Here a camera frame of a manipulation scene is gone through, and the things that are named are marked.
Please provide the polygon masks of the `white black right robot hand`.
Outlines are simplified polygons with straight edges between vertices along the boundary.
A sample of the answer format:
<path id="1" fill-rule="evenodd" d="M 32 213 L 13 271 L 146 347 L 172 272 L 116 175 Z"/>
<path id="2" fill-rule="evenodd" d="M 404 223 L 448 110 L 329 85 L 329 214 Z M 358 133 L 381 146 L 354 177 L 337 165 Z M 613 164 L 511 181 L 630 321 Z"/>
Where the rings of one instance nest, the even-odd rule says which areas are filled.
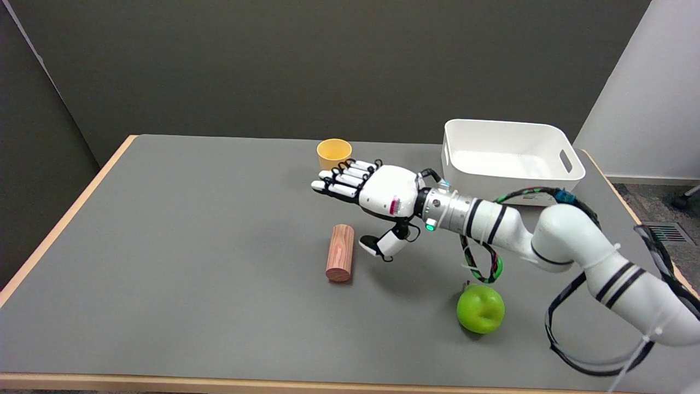
<path id="1" fill-rule="evenodd" d="M 363 235 L 360 247 L 385 262 L 410 243 L 410 221 L 415 217 L 418 191 L 424 186 L 418 174 L 403 167 L 348 159 L 322 170 L 311 187 L 318 194 L 358 205 L 373 217 L 392 222 L 380 237 Z"/>

